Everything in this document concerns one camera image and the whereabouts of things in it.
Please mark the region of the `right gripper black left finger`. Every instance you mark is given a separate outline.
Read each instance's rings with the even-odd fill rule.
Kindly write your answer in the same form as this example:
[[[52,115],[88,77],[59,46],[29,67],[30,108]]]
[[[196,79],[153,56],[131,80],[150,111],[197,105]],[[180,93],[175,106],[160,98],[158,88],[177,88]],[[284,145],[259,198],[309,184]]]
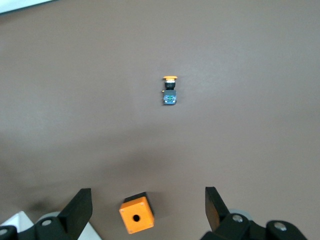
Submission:
[[[82,188],[56,217],[17,234],[19,240],[77,240],[93,214],[92,191]]]

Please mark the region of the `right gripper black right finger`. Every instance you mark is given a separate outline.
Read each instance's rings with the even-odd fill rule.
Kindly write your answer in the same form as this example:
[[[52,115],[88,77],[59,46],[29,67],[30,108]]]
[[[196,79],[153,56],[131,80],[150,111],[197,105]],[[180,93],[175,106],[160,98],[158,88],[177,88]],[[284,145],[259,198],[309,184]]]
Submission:
[[[215,187],[205,188],[205,214],[211,230],[203,240],[265,240],[266,229],[241,213],[231,213]]]

